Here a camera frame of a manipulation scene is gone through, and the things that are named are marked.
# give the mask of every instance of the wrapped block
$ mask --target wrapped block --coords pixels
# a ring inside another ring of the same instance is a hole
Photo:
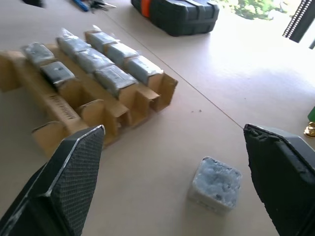
[[[26,57],[36,67],[55,61],[54,54],[49,51],[42,43],[33,42],[22,47],[22,51]]]
[[[45,79],[55,88],[60,87],[67,80],[75,79],[74,74],[60,61],[42,66],[40,69]]]
[[[136,57],[139,54],[137,51],[128,47],[123,43],[111,44],[107,48],[105,55],[111,59],[117,66],[122,68],[124,66],[124,61],[130,57]]]
[[[131,75],[124,73],[115,65],[97,70],[95,79],[116,98],[121,89],[136,84]]]
[[[88,74],[94,73],[98,69],[114,65],[110,59],[94,48],[89,48],[85,51],[77,53],[76,55],[78,64]]]
[[[241,179],[238,170],[205,157],[194,176],[189,197],[218,214],[225,214],[236,206]]]
[[[91,47],[90,44],[83,41],[77,36],[68,36],[58,38],[61,50],[67,54],[72,60],[75,60],[75,54]]]
[[[97,32],[89,34],[89,43],[99,52],[105,53],[104,46],[117,43],[117,40],[104,32]]]
[[[156,74],[163,74],[163,70],[144,56],[131,58],[126,62],[128,72],[138,81],[148,85],[149,78]]]

